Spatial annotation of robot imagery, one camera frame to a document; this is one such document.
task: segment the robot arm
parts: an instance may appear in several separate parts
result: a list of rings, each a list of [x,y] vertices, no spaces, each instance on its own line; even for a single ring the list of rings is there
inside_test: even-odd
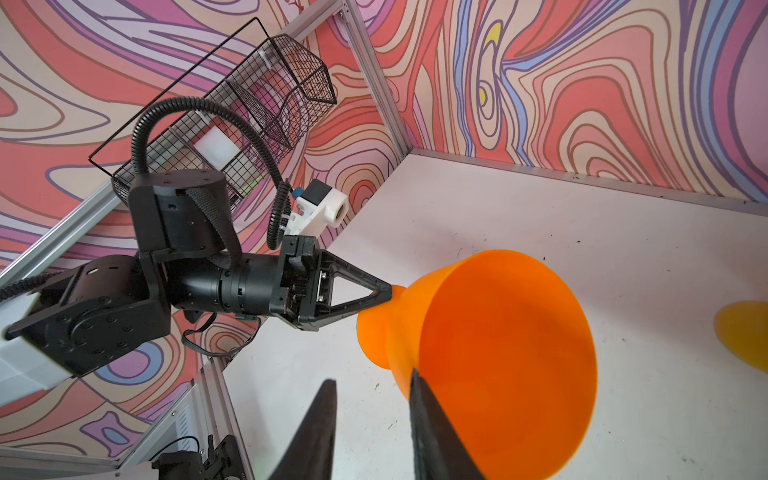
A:
[[[318,180],[310,186],[309,200],[300,197],[299,203],[315,208],[291,215],[286,232],[294,234],[283,237],[280,253],[239,253],[235,263],[234,255],[220,253],[226,234],[209,218],[225,218],[234,234],[221,172],[139,176],[129,196],[136,257],[92,260],[0,304],[0,406],[87,375],[168,335],[171,306],[192,321],[203,312],[244,319],[271,315],[297,329],[317,330],[388,301],[388,283],[321,249],[314,236],[301,235],[337,226],[349,205],[344,194]],[[196,203],[196,189],[214,204]],[[332,306],[337,276],[372,294]]]

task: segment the black bracket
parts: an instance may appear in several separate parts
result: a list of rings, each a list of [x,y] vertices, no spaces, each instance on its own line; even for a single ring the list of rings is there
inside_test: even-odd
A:
[[[5,331],[84,376],[144,342],[170,333],[170,305],[157,265],[109,255],[48,279],[29,316]]]
[[[315,237],[284,237],[277,271],[279,285],[272,290],[270,313],[301,330],[317,331],[392,299],[392,285],[321,249]],[[372,292],[331,305],[333,279],[337,276]]]

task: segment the cylindrical black actuator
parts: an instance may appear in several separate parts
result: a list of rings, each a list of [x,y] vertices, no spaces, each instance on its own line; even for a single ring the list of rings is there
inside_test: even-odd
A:
[[[168,300],[183,310],[269,315],[272,288],[280,284],[278,257],[245,253],[232,270],[205,258],[166,263]]]

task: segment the psychedelic wallpaper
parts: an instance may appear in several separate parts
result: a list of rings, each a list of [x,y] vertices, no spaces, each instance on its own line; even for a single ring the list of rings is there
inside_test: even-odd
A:
[[[414,145],[768,202],[767,0],[367,4]]]
[[[107,178],[88,155],[144,104],[245,21],[271,34],[295,18],[295,0],[2,0],[0,2],[0,262],[7,265]],[[172,94],[202,95],[263,40],[248,28]],[[280,162],[294,187],[317,177],[349,195],[346,225],[398,160],[336,21],[304,45],[327,64],[339,103]],[[130,157],[130,130],[97,157],[107,169]],[[266,252],[271,183],[234,212],[245,251]],[[326,231],[329,245],[341,230]],[[65,269],[114,253],[133,254],[131,219],[118,207],[53,266]],[[0,445],[118,457],[130,451],[190,386],[202,366],[180,333],[149,343],[83,378],[0,408]],[[240,345],[253,325],[220,316],[197,343]]]
[[[0,264],[104,181],[87,156],[203,52],[259,15],[271,33],[307,0],[0,0]],[[768,0],[357,0],[411,142],[427,150],[768,202]],[[202,65],[201,94],[261,37]],[[397,165],[335,20],[305,40],[339,105],[281,161],[355,212]],[[102,154],[127,159],[127,134]],[[273,189],[236,211],[263,252]],[[325,245],[338,232],[326,232]],[[135,248],[119,207],[55,265]],[[118,456],[187,388],[201,358],[174,334],[82,381],[0,409],[0,442]],[[225,319],[199,341],[250,334]]]

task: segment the white floor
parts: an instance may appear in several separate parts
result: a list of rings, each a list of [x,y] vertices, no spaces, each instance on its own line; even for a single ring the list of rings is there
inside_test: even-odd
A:
[[[768,376],[713,318],[768,300],[768,218],[410,155],[331,246],[390,283],[490,249],[542,259],[598,352],[587,437],[555,478],[768,478]],[[268,321],[225,370],[256,478],[320,383],[339,387],[334,478],[413,478],[408,406],[362,354],[356,318],[318,333]]]

